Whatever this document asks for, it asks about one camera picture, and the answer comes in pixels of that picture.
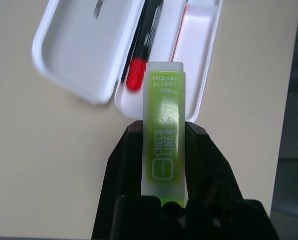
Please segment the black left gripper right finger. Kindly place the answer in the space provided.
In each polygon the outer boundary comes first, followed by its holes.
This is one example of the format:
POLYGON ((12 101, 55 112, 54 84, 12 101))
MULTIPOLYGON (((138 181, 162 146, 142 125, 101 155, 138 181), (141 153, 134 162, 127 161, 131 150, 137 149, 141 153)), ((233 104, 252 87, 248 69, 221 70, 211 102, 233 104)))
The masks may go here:
POLYGON ((230 164, 203 127, 185 125, 185 177, 188 198, 231 202, 242 194, 230 164))

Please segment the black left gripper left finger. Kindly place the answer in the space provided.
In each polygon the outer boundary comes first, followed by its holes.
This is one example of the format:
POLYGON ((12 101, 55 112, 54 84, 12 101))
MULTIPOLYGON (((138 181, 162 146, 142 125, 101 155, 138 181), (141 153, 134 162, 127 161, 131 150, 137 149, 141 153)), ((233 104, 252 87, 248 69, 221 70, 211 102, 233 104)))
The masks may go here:
POLYGON ((141 193, 142 130, 140 120, 130 124, 107 161, 93 226, 95 240, 110 239, 116 200, 141 193))

